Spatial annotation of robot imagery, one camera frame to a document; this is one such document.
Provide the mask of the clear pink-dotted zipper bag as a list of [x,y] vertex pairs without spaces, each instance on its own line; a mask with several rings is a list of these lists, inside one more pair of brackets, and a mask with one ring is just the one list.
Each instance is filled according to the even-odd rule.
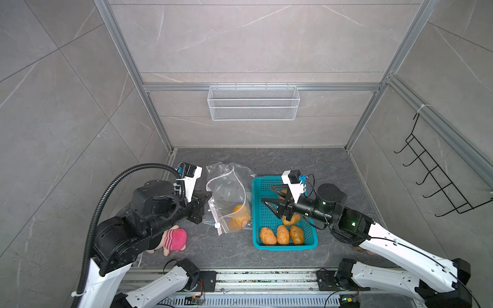
[[[252,226],[252,181],[256,174],[248,167],[235,162],[217,162],[206,166],[206,191],[212,192],[208,202],[209,212],[214,219],[214,228],[218,235],[241,231]],[[230,231],[227,222],[234,208],[248,205],[250,221],[237,231]]]

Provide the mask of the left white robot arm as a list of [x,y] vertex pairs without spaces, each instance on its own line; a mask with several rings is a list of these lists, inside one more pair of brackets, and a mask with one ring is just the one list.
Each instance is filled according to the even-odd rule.
[[138,255],[162,248],[166,255],[178,249],[178,222],[202,222],[210,191],[195,190],[198,175],[182,176],[170,169],[175,183],[151,180],[137,188],[131,202],[113,218],[100,221],[116,186],[133,170],[118,175],[103,193],[93,214],[83,253],[81,276],[73,307],[152,307],[165,297],[193,288],[200,270],[189,259],[177,261],[161,278],[129,293],[118,287]]

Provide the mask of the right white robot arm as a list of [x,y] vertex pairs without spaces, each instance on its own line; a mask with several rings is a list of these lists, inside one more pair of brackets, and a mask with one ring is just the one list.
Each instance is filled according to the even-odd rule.
[[261,201],[279,219],[295,214],[322,222],[341,243],[379,255],[398,269],[369,266],[343,259],[335,273],[342,290],[377,289],[404,295],[426,307],[472,307],[467,288],[471,266],[429,253],[391,233],[369,216],[345,206],[347,195],[334,184],[322,184],[314,198],[295,192],[293,184],[273,186],[275,198]]

